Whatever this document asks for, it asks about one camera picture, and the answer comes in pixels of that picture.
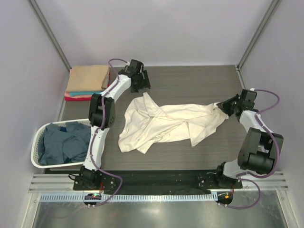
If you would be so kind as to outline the cream white t shirt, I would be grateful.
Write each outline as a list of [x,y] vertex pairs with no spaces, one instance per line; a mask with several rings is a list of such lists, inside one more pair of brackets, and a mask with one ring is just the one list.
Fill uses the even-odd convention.
[[124,117],[118,140],[121,152],[138,150],[143,154],[154,143],[189,139],[194,147],[228,119],[216,103],[158,106],[148,93],[133,99]]

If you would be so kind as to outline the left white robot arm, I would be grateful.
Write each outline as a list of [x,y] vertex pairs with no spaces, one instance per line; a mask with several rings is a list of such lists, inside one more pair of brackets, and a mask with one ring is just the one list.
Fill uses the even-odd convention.
[[115,121],[115,102],[130,89],[138,92],[151,88],[146,70],[121,70],[111,85],[91,98],[89,121],[91,124],[91,138],[87,156],[80,169],[75,184],[83,188],[96,188],[101,182],[101,157],[104,152],[106,136]]

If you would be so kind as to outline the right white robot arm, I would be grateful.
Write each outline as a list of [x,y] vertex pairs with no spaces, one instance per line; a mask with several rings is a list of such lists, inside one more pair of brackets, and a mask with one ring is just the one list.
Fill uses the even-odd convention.
[[237,159],[224,162],[216,169],[214,179],[221,187],[234,184],[245,175],[267,178],[277,169],[284,138],[265,125],[254,105],[238,96],[217,104],[228,116],[234,114],[247,132]]

